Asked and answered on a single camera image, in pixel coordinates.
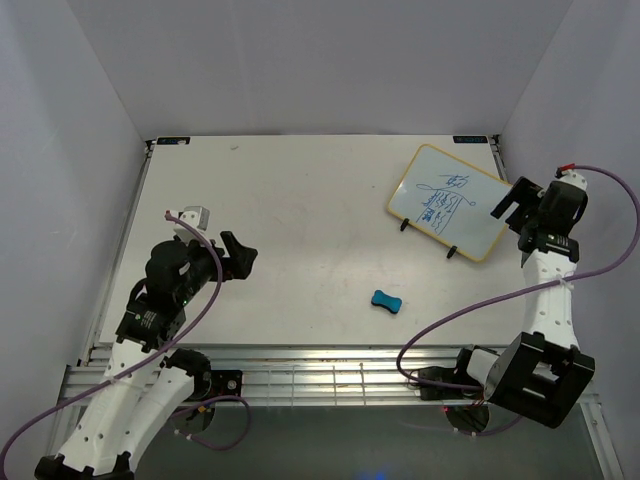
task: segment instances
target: metal frame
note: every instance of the metal frame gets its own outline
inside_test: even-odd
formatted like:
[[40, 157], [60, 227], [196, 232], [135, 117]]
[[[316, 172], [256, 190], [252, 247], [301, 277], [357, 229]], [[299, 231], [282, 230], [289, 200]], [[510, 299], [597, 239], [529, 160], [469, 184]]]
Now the metal frame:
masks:
[[[498, 172], [502, 178], [506, 179], [498, 139], [489, 138]], [[97, 339], [102, 316], [113, 289], [113, 279], [122, 259], [126, 239], [135, 216], [155, 141], [147, 142], [147, 145], [145, 160], [131, 200], [131, 209], [125, 221], [114, 263], [105, 281], [99, 310], [94, 315], [85, 348], [81, 352], [81, 366], [67, 369], [60, 401], [99, 383], [109, 359], [111, 348], [98, 344]], [[421, 401], [418, 390], [408, 385], [406, 379], [396, 370], [395, 359], [398, 350], [393, 347], [354, 346], [331, 349], [299, 346], [260, 348], [184, 346], [195, 348], [207, 355], [214, 369], [242, 370], [244, 372], [243, 397], [255, 407], [352, 406], [362, 408], [470, 403], [463, 400]], [[405, 355], [404, 367], [410, 370], [434, 365], [453, 366], [459, 348], [459, 346], [415, 347]], [[156, 378], [157, 372], [152, 375], [147, 389]], [[607, 480], [623, 478], [593, 385], [583, 393], [579, 403], [604, 478]], [[86, 402], [78, 402], [56, 414], [48, 446], [49, 453], [55, 453], [68, 438], [78, 422], [84, 405]], [[232, 407], [233, 404], [226, 404], [225, 407], [227, 406]]]

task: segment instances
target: gray wall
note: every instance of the gray wall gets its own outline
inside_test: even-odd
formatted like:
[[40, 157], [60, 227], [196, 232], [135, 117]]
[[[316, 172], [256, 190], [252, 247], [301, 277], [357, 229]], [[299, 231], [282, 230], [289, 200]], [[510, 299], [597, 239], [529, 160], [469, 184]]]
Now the gray wall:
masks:
[[[557, 165], [609, 168], [640, 193], [640, 1], [574, 2], [504, 131], [511, 178], [548, 182]], [[581, 271], [628, 244], [634, 213], [612, 182], [588, 175], [590, 201], [574, 230]], [[575, 328], [595, 356], [604, 415], [627, 478], [640, 478], [638, 254], [576, 285]]]
[[69, 0], [138, 131], [498, 133], [571, 0]]
[[[143, 143], [64, 0], [0, 0], [0, 442], [75, 363]], [[10, 452], [30, 478], [50, 423]]]

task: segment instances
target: whiteboard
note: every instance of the whiteboard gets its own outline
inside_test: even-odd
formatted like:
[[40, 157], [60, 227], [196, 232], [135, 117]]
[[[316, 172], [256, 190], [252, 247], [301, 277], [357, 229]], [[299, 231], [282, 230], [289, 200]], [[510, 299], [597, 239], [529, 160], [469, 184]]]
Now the whiteboard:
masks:
[[[170, 239], [166, 209], [203, 205], [207, 235], [232, 231], [258, 257], [246, 280], [225, 282], [185, 345], [402, 345], [471, 303], [524, 287], [517, 235], [505, 234], [482, 263], [422, 232], [400, 231], [386, 210], [409, 160], [425, 143], [497, 173], [489, 144], [450, 135], [191, 137], [157, 145], [126, 232], [103, 313], [111, 343], [129, 292], [154, 245]], [[214, 285], [185, 308], [193, 319]], [[376, 290], [402, 299], [397, 315], [371, 305]], [[425, 345], [508, 345], [524, 300], [472, 312], [428, 335]]]
[[511, 186], [484, 170], [422, 145], [407, 167], [388, 210], [409, 225], [476, 262], [506, 229], [490, 212]]

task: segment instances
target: whiteboard frame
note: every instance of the whiteboard frame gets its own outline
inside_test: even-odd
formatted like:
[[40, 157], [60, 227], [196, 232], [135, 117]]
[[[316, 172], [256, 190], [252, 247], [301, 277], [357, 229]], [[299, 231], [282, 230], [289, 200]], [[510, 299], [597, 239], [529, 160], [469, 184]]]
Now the whiteboard frame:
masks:
[[[488, 177], [491, 177], [494, 180], [497, 180], [500, 183], [503, 183], [509, 187], [511, 187], [512, 185], [509, 182], [505, 182], [504, 180], [502, 180], [500, 177], [496, 177], [495, 175], [492, 175], [491, 173], [476, 167], [475, 165], [464, 161], [461, 158], [456, 157], [455, 155], [450, 154], [449, 152], [446, 152], [444, 150], [442, 150], [441, 148], [436, 147], [435, 145], [431, 144], [431, 143], [424, 143], [422, 145], [420, 145], [418, 147], [418, 150], [416, 151], [415, 155], [413, 156], [413, 158], [411, 159], [411, 162], [409, 163], [409, 165], [407, 166], [407, 169], [404, 171], [404, 174], [402, 175], [402, 178], [400, 179], [400, 182], [398, 183], [398, 186], [396, 187], [396, 189], [393, 192], [393, 195], [391, 195], [391, 198], [389, 199], [389, 202], [387, 203], [387, 211], [393, 215], [394, 217], [399, 218], [400, 220], [405, 220], [407, 219], [407, 217], [405, 217], [404, 215], [400, 215], [398, 212], [394, 211], [391, 208], [391, 202], [393, 201], [394, 197], [396, 196], [396, 194], [398, 193], [398, 190], [400, 189], [400, 186], [402, 185], [402, 183], [404, 182], [404, 179], [406, 178], [407, 174], [409, 173], [409, 170], [411, 170], [411, 167], [413, 166], [413, 162], [415, 162], [416, 158], [418, 158], [418, 155], [420, 155], [420, 152], [422, 151], [423, 148], [425, 147], [431, 147], [434, 150], [439, 151], [440, 153], [444, 153], [445, 155], [453, 158], [454, 160], [459, 161], [460, 163], [465, 164], [467, 167], [473, 168], [474, 170], [483, 173], [485, 175], [487, 175]], [[409, 225], [411, 225], [413, 228], [420, 230], [422, 233], [426, 233], [427, 235], [429, 235], [431, 238], [437, 240], [438, 242], [446, 245], [449, 248], [453, 247], [453, 244], [447, 242], [446, 240], [444, 240], [442, 237], [439, 237], [438, 235], [434, 234], [433, 232], [430, 232], [429, 230], [421, 227], [420, 225], [418, 225], [417, 223], [415, 223], [412, 220], [409, 220], [408, 222]], [[504, 232], [507, 230], [507, 225], [505, 224], [502, 227], [502, 230], [500, 230], [500, 233], [498, 233], [498, 236], [496, 237], [496, 239], [493, 241], [493, 243], [491, 244], [491, 246], [489, 247], [489, 249], [487, 250], [487, 253], [485, 254], [484, 257], [482, 258], [476, 258], [473, 255], [470, 255], [469, 253], [465, 252], [464, 250], [461, 249], [457, 249], [456, 253], [459, 253], [460, 255], [468, 258], [469, 260], [472, 260], [474, 262], [482, 262], [484, 261], [489, 254], [491, 254], [491, 251], [494, 249], [494, 247], [496, 246], [496, 244], [498, 243], [498, 241], [500, 241], [500, 238], [502, 237], [502, 235], [504, 235]]]

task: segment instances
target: blue marker drawing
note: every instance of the blue marker drawing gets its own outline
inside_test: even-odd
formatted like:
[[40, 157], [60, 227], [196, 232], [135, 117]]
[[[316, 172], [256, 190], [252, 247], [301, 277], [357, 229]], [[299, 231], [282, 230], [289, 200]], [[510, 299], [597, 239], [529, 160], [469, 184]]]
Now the blue marker drawing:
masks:
[[433, 192], [426, 202], [422, 202], [425, 209], [416, 219], [416, 223], [429, 224], [438, 235], [442, 234], [462, 202], [472, 207], [476, 204], [476, 202], [468, 200], [461, 193], [452, 191], [454, 188], [463, 189], [469, 183], [468, 175], [440, 175], [440, 177], [447, 178], [446, 186], [434, 188], [425, 183], [416, 185], [421, 190]]

